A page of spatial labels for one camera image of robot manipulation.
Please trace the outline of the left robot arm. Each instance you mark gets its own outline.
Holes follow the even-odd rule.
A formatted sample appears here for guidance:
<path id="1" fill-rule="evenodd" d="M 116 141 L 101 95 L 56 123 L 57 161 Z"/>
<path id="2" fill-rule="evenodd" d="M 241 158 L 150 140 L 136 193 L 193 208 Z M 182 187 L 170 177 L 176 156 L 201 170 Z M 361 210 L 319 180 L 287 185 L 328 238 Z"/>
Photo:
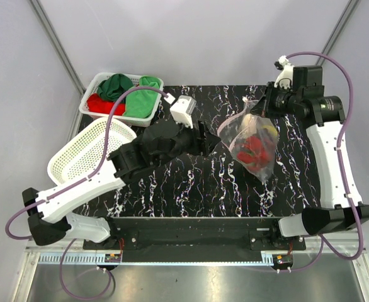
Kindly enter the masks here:
<path id="1" fill-rule="evenodd" d="M 82 204 L 149 176 L 183 154 L 208 157 L 220 139 L 206 123 L 193 128 L 159 120 L 140 135 L 119 120 L 99 118 L 59 150 L 48 165 L 56 187 L 23 191 L 35 243 L 83 239 L 114 248 L 119 234 L 106 218 L 75 214 Z"/>

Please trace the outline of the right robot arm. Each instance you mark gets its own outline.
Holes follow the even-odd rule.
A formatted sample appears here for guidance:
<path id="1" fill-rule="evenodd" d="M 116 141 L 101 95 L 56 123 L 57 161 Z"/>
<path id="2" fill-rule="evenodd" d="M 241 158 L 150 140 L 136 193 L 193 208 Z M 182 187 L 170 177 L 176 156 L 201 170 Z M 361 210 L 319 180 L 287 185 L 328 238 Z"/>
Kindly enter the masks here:
<path id="1" fill-rule="evenodd" d="M 343 103 L 326 96 L 322 67 L 294 66 L 275 62 L 280 74 L 268 82 L 251 113 L 267 118 L 294 116 L 306 131 L 314 151 L 320 181 L 320 205 L 279 220 L 279 228 L 269 233 L 275 249 L 284 249 L 292 237 L 322 235 L 352 230 L 369 220 L 369 204 L 363 204 L 355 186 L 345 136 Z"/>

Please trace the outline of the clear zip top bag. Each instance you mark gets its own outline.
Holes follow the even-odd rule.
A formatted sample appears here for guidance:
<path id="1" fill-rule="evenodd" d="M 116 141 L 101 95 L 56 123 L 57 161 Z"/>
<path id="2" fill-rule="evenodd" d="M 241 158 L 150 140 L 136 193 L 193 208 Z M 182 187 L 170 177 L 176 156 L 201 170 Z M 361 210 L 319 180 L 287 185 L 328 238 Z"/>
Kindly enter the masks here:
<path id="1" fill-rule="evenodd" d="M 226 119 L 217 136 L 232 158 L 261 182 L 267 181 L 276 161 L 279 134 L 270 119 L 251 113 L 258 101 L 243 97 L 244 108 Z"/>

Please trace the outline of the red lobster toy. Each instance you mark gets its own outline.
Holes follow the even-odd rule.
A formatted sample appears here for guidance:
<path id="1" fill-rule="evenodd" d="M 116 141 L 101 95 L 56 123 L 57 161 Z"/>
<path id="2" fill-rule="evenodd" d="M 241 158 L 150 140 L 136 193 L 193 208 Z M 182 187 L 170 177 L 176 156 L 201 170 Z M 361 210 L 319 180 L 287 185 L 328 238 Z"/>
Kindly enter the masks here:
<path id="1" fill-rule="evenodd" d="M 245 138 L 235 145 L 236 159 L 246 165 L 249 172 L 257 172 L 267 167 L 274 158 L 274 145 L 268 140 L 261 140 L 256 135 Z"/>

